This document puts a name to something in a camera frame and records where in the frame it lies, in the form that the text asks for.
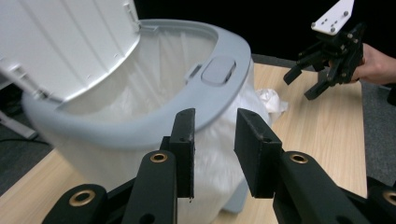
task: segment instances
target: human hand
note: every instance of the human hand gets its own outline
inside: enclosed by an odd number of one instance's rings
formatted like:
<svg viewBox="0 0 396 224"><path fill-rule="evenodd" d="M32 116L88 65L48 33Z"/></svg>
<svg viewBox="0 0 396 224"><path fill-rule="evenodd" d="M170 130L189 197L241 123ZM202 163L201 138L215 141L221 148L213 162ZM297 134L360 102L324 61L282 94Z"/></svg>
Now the human hand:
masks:
<svg viewBox="0 0 396 224"><path fill-rule="evenodd" d="M378 85L396 83L396 59L363 43L362 62L356 67L351 83L359 79Z"/></svg>

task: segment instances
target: white trash can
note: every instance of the white trash can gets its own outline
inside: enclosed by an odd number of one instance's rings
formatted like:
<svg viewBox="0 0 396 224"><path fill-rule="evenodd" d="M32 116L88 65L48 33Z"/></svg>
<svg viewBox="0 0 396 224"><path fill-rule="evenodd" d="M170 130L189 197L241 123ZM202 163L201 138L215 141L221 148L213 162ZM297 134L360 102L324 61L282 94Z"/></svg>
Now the white trash can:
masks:
<svg viewBox="0 0 396 224"><path fill-rule="evenodd" d="M196 21L140 21L121 0L0 5L0 72L24 90L36 130L88 181L112 190L134 178L176 113L195 108L195 197L178 199L178 223L242 209L237 108L271 125L243 38Z"/></svg>

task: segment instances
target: table surface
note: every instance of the table surface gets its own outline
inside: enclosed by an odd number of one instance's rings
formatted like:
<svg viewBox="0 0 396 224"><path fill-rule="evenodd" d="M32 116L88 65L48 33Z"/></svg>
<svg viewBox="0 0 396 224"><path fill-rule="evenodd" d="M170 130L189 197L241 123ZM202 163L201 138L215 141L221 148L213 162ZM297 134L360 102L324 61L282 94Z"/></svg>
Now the table surface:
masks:
<svg viewBox="0 0 396 224"><path fill-rule="evenodd" d="M272 89L289 107L272 129L283 149L313 157L339 187L366 197L361 84L336 85L308 101L318 74L303 71L289 86L289 68L254 64L255 89ZM0 198L0 223L41 223L58 199L85 179L56 149ZM277 223L272 199L247 196L243 211L221 211L213 224Z"/></svg>

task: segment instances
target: trash can lid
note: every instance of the trash can lid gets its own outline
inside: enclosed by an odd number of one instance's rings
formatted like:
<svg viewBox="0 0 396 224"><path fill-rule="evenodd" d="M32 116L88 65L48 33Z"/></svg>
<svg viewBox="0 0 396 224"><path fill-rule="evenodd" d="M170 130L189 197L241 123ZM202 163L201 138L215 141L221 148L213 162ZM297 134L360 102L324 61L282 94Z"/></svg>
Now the trash can lid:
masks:
<svg viewBox="0 0 396 224"><path fill-rule="evenodd" d="M139 41L133 1L0 2L0 73L67 101L110 75Z"/></svg>

